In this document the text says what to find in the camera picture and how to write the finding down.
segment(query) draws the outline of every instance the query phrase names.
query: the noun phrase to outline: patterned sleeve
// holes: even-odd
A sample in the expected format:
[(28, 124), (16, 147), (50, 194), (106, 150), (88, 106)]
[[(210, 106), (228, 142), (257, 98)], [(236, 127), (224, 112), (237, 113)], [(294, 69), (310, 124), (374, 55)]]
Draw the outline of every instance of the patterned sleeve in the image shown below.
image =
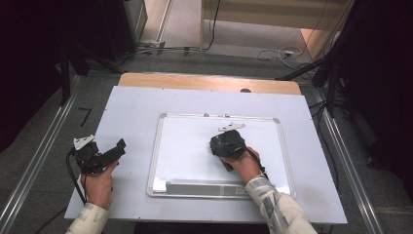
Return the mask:
[(300, 206), (290, 196), (278, 192), (263, 175), (250, 180), (245, 190), (267, 220), (271, 234), (317, 234)]
[(87, 203), (67, 229), (66, 234), (99, 234), (109, 217), (109, 212), (94, 204)]

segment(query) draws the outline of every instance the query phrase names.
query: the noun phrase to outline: gray carpet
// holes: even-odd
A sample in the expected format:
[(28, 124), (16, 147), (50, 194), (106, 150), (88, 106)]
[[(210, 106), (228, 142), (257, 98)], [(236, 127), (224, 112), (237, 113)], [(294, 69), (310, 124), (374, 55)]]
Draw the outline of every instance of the gray carpet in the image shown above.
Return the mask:
[[(135, 72), (214, 74), (259, 79), (272, 79), (291, 72), (290, 68), (276, 60), (262, 61), (256, 58), (203, 55), (199, 53), (185, 57), (182, 53), (173, 52), (163, 53), (160, 56), (133, 56), (121, 68)], [(105, 69), (92, 70), (88, 77), (82, 77), (79, 95), (75, 99), (10, 233), (34, 233), (45, 221), (68, 204), (73, 185), (64, 164), (65, 154), (72, 147), (74, 137), (84, 137), (95, 133), (111, 89), (117, 85), (119, 78), (120, 75), (112, 74)], [(308, 81), (302, 78), (296, 80), (302, 84), (301, 91), (307, 102), (309, 104), (316, 103), (314, 89), (308, 85)], [(29, 163), (41, 138), (55, 117), (59, 96), (60, 92), (57, 92), (51, 97), (27, 124), (15, 143), (0, 154), (1, 207), (16, 186), (24, 168)], [(80, 127), (80, 125), (86, 113), (79, 110), (79, 107), (92, 109), (92, 113), (84, 127)], [(367, 156), (365, 148), (357, 135), (357, 130), (351, 122), (343, 118), (340, 108), (336, 109), (336, 113), (340, 131), (373, 205), (375, 207), (411, 206), (412, 203), (408, 200), (397, 177), (389, 172), (378, 171), (365, 166)], [(343, 167), (337, 159), (336, 153), (334, 153), (334, 145), (324, 124), (321, 124), (321, 130), (337, 164), (340, 192), (342, 194), (340, 199), (349, 221), (349, 224), (335, 226), (332, 233), (368, 233), (353, 191)], [(334, 175), (325, 145), (323, 148)], [(412, 214), (378, 214), (378, 217), (386, 233), (412, 233)], [(60, 216), (43, 233), (63, 233), (70, 223), (71, 220), (65, 220)], [(135, 223), (132, 221), (109, 220), (104, 231), (105, 233), (133, 233), (134, 227)]]

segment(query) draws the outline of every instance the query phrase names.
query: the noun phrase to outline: cable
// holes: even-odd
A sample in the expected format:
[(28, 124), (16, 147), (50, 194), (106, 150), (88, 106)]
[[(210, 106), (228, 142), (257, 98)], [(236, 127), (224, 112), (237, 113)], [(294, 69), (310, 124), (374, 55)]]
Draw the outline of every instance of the cable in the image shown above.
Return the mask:
[[(349, 11), (350, 6), (351, 6), (351, 4), (349, 4), (349, 5), (347, 6), (346, 10), (343, 12), (343, 14), (341, 15), (340, 19), (338, 20), (338, 22), (336, 23), (336, 25), (334, 26), (334, 29), (333, 29), (332, 31), (335, 31), (335, 30), (337, 29), (337, 27), (338, 27), (338, 25), (340, 24), (341, 20), (343, 19), (344, 15)], [(340, 36), (338, 36), (335, 40), (331, 40), (331, 42), (330, 42), (330, 50), (332, 49), (333, 44), (338, 40), (338, 38), (339, 38)]]
[[(303, 62), (303, 63), (299, 64), (299, 65), (297, 66), (297, 68), (300, 69), (302, 65), (307, 65), (307, 64), (312, 64), (312, 63)], [(314, 74), (316, 74), (316, 67), (314, 67), (313, 71), (306, 71), (306, 74), (310, 77), (310, 79), (313, 79), (313, 76), (310, 75), (309, 73), (314, 73)]]
[[(297, 55), (297, 57), (295, 57), (295, 58), (292, 59), (292, 60), (296, 60), (298, 57), (300, 57), (301, 55), (303, 55), (304, 52), (303, 52), (300, 48), (298, 48), (298, 47), (282, 47), (282, 48), (279, 50), (279, 60), (280, 60), (284, 65), (288, 66), (289, 68), (294, 69), (294, 70), (298, 70), (298, 69), (300, 68), (300, 65), (302, 65), (303, 63), (299, 64), (297, 67), (294, 67), (294, 66), (288, 64), (288, 63), (286, 62), (286, 59), (289, 58), (289, 57), (291, 56), (291, 54), (287, 54), (287, 57), (282, 58), (282, 50), (285, 49), (285, 48), (295, 48), (295, 49), (298, 49), (298, 50), (300, 51), (300, 53)], [(306, 73), (307, 73), (307, 75), (310, 77), (310, 79), (313, 79), (313, 77), (312, 77), (308, 72), (306, 72)], [(309, 80), (308, 78), (305, 78), (305, 77), (302, 76), (302, 75), (300, 75), (300, 77), (303, 78), (303, 80)]]
[(307, 51), (308, 51), (308, 44), (309, 44), (309, 42), (310, 42), (311, 37), (313, 36), (314, 31), (316, 30), (316, 28), (317, 28), (317, 27), (319, 26), (319, 24), (321, 23), (322, 17), (323, 17), (323, 15), (324, 15), (325, 8), (327, 7), (327, 2), (328, 2), (328, 0), (325, 0), (325, 2), (324, 2), (324, 7), (322, 8), (321, 15), (319, 16), (319, 22), (317, 22), (316, 26), (315, 26), (315, 27), (313, 28), (313, 30), (311, 31), (309, 38), (307, 38), (306, 46), (305, 46), (305, 48), (303, 49), (303, 51), (305, 51), (306, 49), (307, 49)]
[(209, 50), (209, 48), (213, 44), (213, 41), (215, 40), (215, 24), (216, 24), (216, 18), (218, 17), (219, 5), (221, 5), (221, 0), (218, 0), (218, 5), (216, 6), (215, 17), (213, 19), (213, 25), (212, 25), (212, 38), (209, 42), (209, 46), (206, 49), (203, 49), (203, 51)]
[(278, 53), (279, 51), (280, 51), (280, 50), (264, 50), (264, 51), (260, 51), (260, 52), (258, 53), (257, 59), (258, 59), (258, 60), (264, 60), (264, 61), (271, 60), (271, 59), (273, 59), (273, 58), (275, 58), (275, 57), (272, 57), (272, 58), (260, 58), (259, 56), (261, 56), (261, 54), (264, 53), (264, 52), (274, 52), (274, 53)]
[(72, 148), (66, 155), (66, 167), (67, 167), (67, 170), (69, 171), (70, 178), (72, 179), (72, 182), (75, 185), (76, 190), (79, 193), (79, 196), (82, 199), (83, 204), (85, 205), (87, 203), (87, 200), (82, 194), (82, 190), (80, 189), (79, 184), (77, 183), (75, 175), (73, 174), (72, 167), (70, 165), (70, 156), (74, 155), (73, 151), (74, 151), (74, 148)]
[(334, 225), (330, 226), (330, 230), (328, 231), (328, 234), (331, 234), (333, 232), (333, 227), (334, 227)]
[(264, 177), (266, 177), (268, 180), (270, 180), (270, 179), (268, 178), (268, 176), (267, 176), (267, 172), (265, 172), (265, 167), (263, 167), (263, 166), (261, 165), (261, 162), (260, 162), (260, 160), (258, 159), (258, 157), (257, 157), (250, 149), (248, 149), (248, 147), (245, 147), (245, 146), (239, 144), (238, 142), (233, 141), (233, 140), (231, 140), (231, 139), (229, 139), (229, 138), (225, 138), (225, 139), (227, 139), (227, 140), (235, 143), (237, 146), (239, 146), (239, 147), (241, 147), (242, 149), (246, 150), (246, 151), (252, 156), (252, 158), (255, 160), (255, 162), (258, 164), (258, 167), (259, 167), (259, 169), (261, 170), (261, 173), (264, 175)]
[[(129, 60), (129, 59), (131, 58), (131, 55), (127, 55), (126, 57), (122, 57), (122, 58), (125, 58), (125, 59), (122, 60), (121, 62), (119, 62), (118, 64), (113, 65), (113, 66), (114, 66), (114, 67), (119, 67), (119, 66), (123, 65), (125, 62), (127, 62), (127, 60)], [(99, 66), (99, 65), (94, 65), (94, 64), (88, 64), (88, 66), (89, 66), (91, 69), (94, 69), (94, 70), (103, 70), (103, 69), (106, 68), (106, 67), (104, 67), (104, 66)]]
[(200, 51), (200, 48), (197, 47), (163, 47), (163, 48), (147, 48), (138, 50), (133, 54), (127, 55), (127, 57), (147, 54), (150, 52), (158, 52), (158, 51), (167, 51), (167, 52), (192, 52), (192, 53), (203, 53), (204, 51)]
[(55, 214), (53, 217), (51, 217), (49, 220), (47, 220), (39, 229), (34, 234), (40, 234), (43, 229), (45, 229), (49, 224), (51, 224), (57, 217), (59, 217), (61, 214), (63, 214), (67, 210), (67, 207), (63, 208), (60, 212)]
[(334, 185), (335, 185), (335, 187), (336, 187), (336, 189), (337, 189), (337, 192), (338, 192), (339, 194), (341, 194), (341, 192), (340, 192), (340, 181), (339, 181), (339, 176), (338, 176), (336, 161), (334, 160), (333, 155), (332, 155), (331, 150), (330, 150), (330, 147), (328, 146), (327, 141), (325, 140), (324, 135), (322, 134), (322, 131), (321, 131), (321, 124), (320, 124), (320, 122), (321, 122), (322, 113), (323, 113), (323, 111), (324, 111), (324, 109), (325, 109), (326, 101), (324, 100), (324, 101), (318, 102), (318, 103), (310, 106), (310, 109), (313, 108), (314, 106), (316, 106), (317, 104), (320, 105), (319, 110), (318, 110), (314, 115), (312, 115), (312, 117), (314, 117), (314, 116), (317, 115), (317, 134), (321, 137), (322, 142), (324, 143), (325, 147), (327, 148), (327, 152), (328, 152), (328, 154), (329, 154), (329, 156), (330, 156), (330, 159), (331, 159), (331, 162), (332, 162), (332, 165), (333, 165), (333, 169), (334, 169), (334, 176), (335, 176), (335, 183), (334, 183)]
[[(76, 190), (78, 191), (80, 198), (82, 199), (83, 204), (85, 205), (87, 200), (83, 196), (79, 184), (76, 181), (75, 175), (73, 174), (72, 167), (70, 165), (70, 156), (74, 155), (74, 148), (70, 149), (70, 151), (66, 154), (66, 167), (67, 170), (69, 171), (70, 178), (72, 179), (73, 183), (75, 184)], [(51, 217), (49, 220), (47, 220), (36, 232), (35, 234), (39, 234), (43, 229), (45, 229), (49, 224), (51, 224), (58, 216), (63, 214), (67, 210), (67, 207), (63, 208), (61, 211), (59, 211), (57, 214), (55, 214), (53, 217)]]
[[(213, 3), (213, 1), (209, 1), (209, 7), (210, 7), (209, 16), (212, 14), (212, 3)], [(212, 20), (210, 19), (209, 23), (208, 23), (209, 33), (211, 33), (211, 29), (210, 29), (210, 23), (211, 22), (212, 22)]]
[(88, 201), (88, 195), (86, 193), (86, 178), (88, 177), (88, 174), (85, 174), (85, 179), (83, 180), (83, 184), (84, 184), (84, 196), (85, 196), (85, 200)]

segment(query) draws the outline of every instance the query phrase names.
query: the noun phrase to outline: whiteboard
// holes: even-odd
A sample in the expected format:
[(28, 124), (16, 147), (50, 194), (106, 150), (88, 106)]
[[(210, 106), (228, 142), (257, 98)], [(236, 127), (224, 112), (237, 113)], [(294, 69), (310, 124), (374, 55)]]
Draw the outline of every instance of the whiteboard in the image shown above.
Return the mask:
[(248, 198), (236, 171), (227, 172), (212, 155), (209, 141), (230, 124), (247, 146), (259, 152), (269, 180), (279, 192), (295, 197), (282, 125), (277, 118), (190, 115), (160, 116), (147, 192), (150, 196)]

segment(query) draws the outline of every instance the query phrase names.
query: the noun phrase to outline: black cable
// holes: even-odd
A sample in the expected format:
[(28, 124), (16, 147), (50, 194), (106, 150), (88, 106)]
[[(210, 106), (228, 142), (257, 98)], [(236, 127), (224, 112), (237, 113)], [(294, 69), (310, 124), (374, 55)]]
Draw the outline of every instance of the black cable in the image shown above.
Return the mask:
[(231, 140), (231, 139), (229, 139), (229, 138), (225, 138), (225, 139), (227, 139), (227, 140), (235, 143), (237, 146), (239, 146), (239, 147), (241, 147), (242, 149), (246, 150), (246, 151), (252, 156), (252, 158), (254, 159), (254, 161), (258, 164), (258, 167), (259, 167), (259, 169), (261, 170), (261, 173), (264, 175), (264, 177), (266, 177), (268, 180), (270, 180), (270, 179), (268, 178), (268, 176), (267, 176), (267, 172), (265, 172), (265, 167), (263, 167), (263, 166), (261, 165), (261, 161), (258, 159), (258, 157), (257, 157), (250, 149), (248, 149), (248, 147), (245, 147), (245, 146), (239, 144), (238, 142), (233, 141), (233, 140)]
[[(298, 70), (298, 68), (293, 67), (293, 66), (287, 64), (287, 63), (284, 61), (284, 59), (286, 59), (286, 58), (288, 58), (288, 57), (281, 58), (282, 63), (283, 63), (284, 65), (286, 65), (288, 68), (291, 68), (291, 69), (293, 69), (293, 70)], [(300, 76), (303, 80), (308, 80), (307, 78), (305, 78), (305, 77), (302, 76), (302, 75), (299, 75), (299, 76)]]
[[(76, 181), (75, 175), (73, 174), (72, 167), (70, 165), (70, 156), (74, 155), (75, 149), (72, 148), (67, 154), (66, 154), (66, 167), (67, 170), (69, 171), (70, 178), (72, 179), (73, 183), (75, 184), (76, 190), (78, 191), (80, 198), (82, 199), (83, 204), (86, 204), (86, 199), (83, 196), (80, 187)], [(61, 211), (59, 211), (57, 214), (55, 214), (53, 217), (51, 217), (48, 221), (46, 221), (36, 232), (35, 234), (39, 234), (43, 229), (45, 229), (49, 224), (51, 224), (58, 216), (63, 214), (67, 210), (67, 207), (63, 208)]]
[(264, 53), (264, 52), (274, 52), (274, 53), (278, 53), (277, 50), (264, 50), (264, 51), (260, 51), (260, 52), (258, 53), (258, 56), (257, 56), (257, 59), (258, 59), (258, 60), (267, 61), (267, 60), (271, 60), (271, 59), (275, 58), (275, 57), (272, 57), (272, 58), (260, 58), (259, 56), (261, 56), (261, 54)]
[(213, 19), (213, 25), (212, 25), (212, 38), (210, 39), (209, 46), (206, 49), (203, 49), (203, 51), (209, 50), (209, 48), (213, 44), (213, 41), (215, 40), (215, 24), (216, 24), (216, 18), (218, 17), (219, 5), (221, 5), (221, 0), (218, 0), (218, 5), (216, 6), (215, 17)]
[[(346, 8), (346, 10), (343, 12), (343, 14), (341, 15), (340, 19), (338, 19), (338, 22), (336, 23), (336, 25), (334, 26), (332, 31), (335, 31), (336, 28), (338, 27), (338, 24), (341, 22), (341, 20), (343, 19), (344, 15), (347, 13), (347, 11), (349, 11), (350, 6), (352, 6), (352, 4), (349, 4)], [(331, 40), (330, 42), (330, 50), (333, 47), (333, 44), (337, 41), (338, 38), (336, 38), (336, 40)]]
[(80, 189), (79, 184), (77, 183), (76, 177), (73, 174), (73, 170), (70, 165), (70, 156), (72, 155), (74, 155), (74, 148), (72, 148), (66, 155), (66, 167), (67, 167), (67, 170), (69, 171), (70, 178), (72, 179), (72, 182), (75, 185), (76, 190), (79, 193), (79, 196), (82, 199), (83, 204), (85, 205), (87, 203), (87, 200), (82, 194), (82, 190)]
[(330, 226), (330, 230), (328, 231), (328, 234), (331, 234), (333, 232), (333, 227), (334, 227), (334, 225)]
[(309, 108), (310, 109), (312, 109), (312, 108), (314, 108), (315, 106), (322, 106), (323, 104), (325, 104), (326, 103), (326, 101), (325, 100), (322, 100), (322, 101), (320, 101), (320, 102), (317, 102), (317, 103), (315, 103), (315, 104), (312, 104), (312, 105), (310, 105), (309, 106)]
[(328, 0), (325, 0), (325, 2), (324, 2), (324, 8), (322, 8), (321, 15), (319, 16), (319, 22), (316, 24), (316, 26), (315, 26), (315, 27), (313, 28), (313, 30), (311, 31), (310, 36), (309, 36), (309, 38), (307, 39), (307, 42), (306, 42), (306, 47), (303, 49), (303, 52), (305, 52), (306, 50), (308, 51), (308, 43), (310, 42), (310, 39), (311, 39), (311, 37), (313, 36), (314, 31), (316, 30), (316, 28), (317, 28), (317, 27), (319, 26), (319, 24), (321, 23), (322, 17), (323, 17), (323, 15), (324, 15), (325, 8), (327, 7), (327, 2), (328, 2)]
[(198, 47), (161, 47), (161, 48), (155, 47), (155, 48), (145, 48), (145, 49), (138, 50), (134, 54), (128, 55), (128, 57), (135, 55), (136, 53), (146, 52), (146, 51), (150, 52), (150, 51), (167, 51), (167, 50), (185, 50), (185, 48), (192, 49), (197, 52), (200, 50), (200, 48)]
[[(126, 56), (126, 58), (124, 60), (122, 60), (121, 62), (119, 62), (116, 65), (113, 65), (113, 67), (119, 67), (119, 66), (123, 65), (125, 62), (127, 62), (127, 60), (129, 60), (131, 58), (132, 55), (133, 54)], [(103, 69), (106, 68), (105, 66), (99, 66), (99, 65), (94, 65), (94, 64), (88, 64), (88, 66), (93, 70), (103, 70)]]
[(46, 221), (39, 229), (34, 234), (39, 234), (45, 227), (47, 227), (49, 224), (51, 224), (57, 217), (59, 217), (61, 214), (63, 214), (67, 210), (67, 207), (63, 208), (60, 212), (55, 214), (53, 217), (51, 217), (48, 221)]
[(83, 191), (85, 192), (84, 193), (84, 196), (85, 196), (85, 200), (88, 202), (88, 195), (87, 195), (87, 193), (86, 193), (86, 178), (88, 177), (88, 174), (85, 174), (85, 179), (83, 180), (83, 184), (84, 184), (84, 189), (83, 189)]
[(331, 153), (331, 150), (330, 150), (330, 147), (328, 146), (328, 144), (327, 144), (327, 141), (325, 140), (325, 138), (324, 138), (324, 135), (322, 134), (322, 132), (321, 132), (321, 124), (320, 124), (320, 122), (321, 122), (321, 117), (322, 117), (322, 113), (323, 113), (323, 111), (324, 111), (324, 109), (325, 109), (325, 104), (323, 104), (320, 108), (319, 108), (319, 110), (317, 111), (317, 113), (315, 114), (315, 115), (317, 115), (317, 133), (318, 133), (318, 135), (321, 137), (321, 139), (322, 139), (322, 142), (324, 143), (324, 145), (325, 145), (325, 147), (327, 148), (327, 152), (328, 152), (328, 154), (329, 154), (329, 156), (330, 156), (330, 159), (331, 159), (331, 162), (332, 162), (332, 165), (333, 165), (333, 169), (334, 169), (334, 176), (335, 176), (335, 187), (336, 187), (336, 189), (337, 189), (337, 192), (339, 193), (339, 194), (341, 194), (341, 192), (340, 192), (340, 181), (339, 181), (339, 177), (338, 177), (338, 171), (337, 171), (337, 166), (336, 166), (336, 162), (335, 162), (335, 160), (334, 160), (334, 158), (333, 158), (333, 155), (332, 155), (332, 153)]
[[(297, 69), (300, 69), (302, 65), (307, 65), (307, 64), (311, 64), (311, 63), (309, 63), (309, 62), (300, 63), (300, 64), (297, 66)], [(313, 76), (310, 75), (308, 71), (306, 71), (306, 74), (310, 77), (310, 79), (313, 79)]]

